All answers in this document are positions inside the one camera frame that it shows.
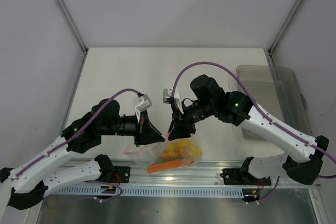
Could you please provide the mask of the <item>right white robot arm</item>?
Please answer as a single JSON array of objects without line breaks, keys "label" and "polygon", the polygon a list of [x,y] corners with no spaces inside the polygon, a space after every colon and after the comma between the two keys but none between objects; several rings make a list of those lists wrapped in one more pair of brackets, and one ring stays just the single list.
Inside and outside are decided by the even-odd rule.
[{"label": "right white robot arm", "polygon": [[246,94],[225,92],[216,80],[205,74],[195,78],[190,88],[197,99],[183,105],[173,88],[163,91],[163,102],[171,105],[172,122],[168,139],[187,138],[195,134],[195,124],[214,116],[224,123],[252,131],[273,143],[283,154],[270,157],[247,157],[241,168],[224,169],[226,185],[254,185],[268,177],[289,177],[312,185],[318,178],[324,151],[329,140],[324,136],[305,135],[269,114]]}]

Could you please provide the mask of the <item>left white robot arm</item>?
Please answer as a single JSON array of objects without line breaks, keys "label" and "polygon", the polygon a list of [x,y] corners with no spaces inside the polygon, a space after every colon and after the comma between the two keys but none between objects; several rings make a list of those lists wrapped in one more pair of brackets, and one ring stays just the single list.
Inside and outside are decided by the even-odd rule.
[{"label": "left white robot arm", "polygon": [[82,118],[73,121],[33,160],[18,168],[2,168],[1,211],[8,206],[28,209],[51,193],[77,183],[113,182],[116,168],[108,155],[103,154],[83,165],[57,171],[67,161],[100,145],[104,135],[132,136],[136,146],[163,142],[164,137],[149,120],[150,98],[141,95],[133,104],[134,115],[120,115],[119,103],[104,99]]}]

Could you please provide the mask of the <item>yellow toy mango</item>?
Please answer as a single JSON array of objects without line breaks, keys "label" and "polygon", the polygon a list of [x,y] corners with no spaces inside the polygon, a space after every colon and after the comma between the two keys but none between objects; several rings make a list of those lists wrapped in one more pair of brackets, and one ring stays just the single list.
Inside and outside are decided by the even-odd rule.
[{"label": "yellow toy mango", "polygon": [[200,156],[202,155],[202,150],[192,141],[185,143],[185,154],[188,156]]}]

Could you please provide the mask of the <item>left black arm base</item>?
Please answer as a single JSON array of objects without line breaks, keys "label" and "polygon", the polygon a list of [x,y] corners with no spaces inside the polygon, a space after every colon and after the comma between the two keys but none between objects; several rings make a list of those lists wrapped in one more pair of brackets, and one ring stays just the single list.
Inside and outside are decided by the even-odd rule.
[{"label": "left black arm base", "polygon": [[94,168],[95,172],[98,172],[99,176],[97,178],[89,179],[99,182],[109,182],[109,183],[128,183],[131,174],[130,166],[114,166],[108,155],[98,155],[93,159],[98,168]]}]

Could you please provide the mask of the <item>red toy meat slice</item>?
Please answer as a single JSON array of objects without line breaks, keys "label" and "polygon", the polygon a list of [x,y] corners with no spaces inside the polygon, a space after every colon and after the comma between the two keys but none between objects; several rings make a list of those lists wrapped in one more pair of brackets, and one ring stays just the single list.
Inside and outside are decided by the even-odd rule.
[{"label": "red toy meat slice", "polygon": [[162,171],[165,171],[165,170],[175,169],[175,168],[178,168],[178,167],[181,167],[181,166],[182,166],[182,164],[181,164],[180,160],[168,161],[168,162],[165,162],[165,163],[150,165],[147,168],[147,172],[149,174],[153,174],[153,173],[162,172]]}]

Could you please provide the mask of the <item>clear zip top bag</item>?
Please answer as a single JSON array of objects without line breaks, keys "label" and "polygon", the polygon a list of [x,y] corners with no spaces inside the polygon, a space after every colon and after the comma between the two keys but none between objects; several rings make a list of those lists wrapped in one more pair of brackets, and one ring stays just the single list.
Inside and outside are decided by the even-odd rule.
[{"label": "clear zip top bag", "polygon": [[148,174],[190,166],[202,160],[202,149],[192,138],[169,141],[168,136],[164,135],[164,142],[140,147],[129,145],[123,153]]}]

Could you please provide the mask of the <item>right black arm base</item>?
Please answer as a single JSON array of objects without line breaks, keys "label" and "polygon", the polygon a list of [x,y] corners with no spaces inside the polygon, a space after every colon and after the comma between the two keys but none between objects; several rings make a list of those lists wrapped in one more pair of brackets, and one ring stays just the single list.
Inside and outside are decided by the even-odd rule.
[{"label": "right black arm base", "polygon": [[258,185],[271,185],[271,179],[268,177],[263,177],[261,179],[252,176],[248,172],[248,165],[254,157],[248,157],[244,160],[241,168],[224,168],[220,177],[223,179],[225,185],[248,185],[248,186],[258,186]]}]

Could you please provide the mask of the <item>green toy lime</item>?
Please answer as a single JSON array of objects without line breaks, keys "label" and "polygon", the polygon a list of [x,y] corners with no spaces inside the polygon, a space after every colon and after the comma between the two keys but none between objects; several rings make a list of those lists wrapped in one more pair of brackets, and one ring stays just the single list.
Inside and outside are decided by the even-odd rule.
[{"label": "green toy lime", "polygon": [[165,159],[162,159],[162,158],[158,158],[158,159],[155,161],[156,164],[162,164],[162,163],[165,163],[165,162],[166,162],[166,160],[165,160]]}]

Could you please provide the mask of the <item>orange toy food piece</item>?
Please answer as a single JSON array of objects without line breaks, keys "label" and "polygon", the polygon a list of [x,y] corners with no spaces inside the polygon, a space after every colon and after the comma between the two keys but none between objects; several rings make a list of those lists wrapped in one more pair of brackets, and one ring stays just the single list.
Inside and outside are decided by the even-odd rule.
[{"label": "orange toy food piece", "polygon": [[159,157],[165,160],[184,158],[188,155],[185,154],[185,146],[178,146],[176,144],[170,144]]}]

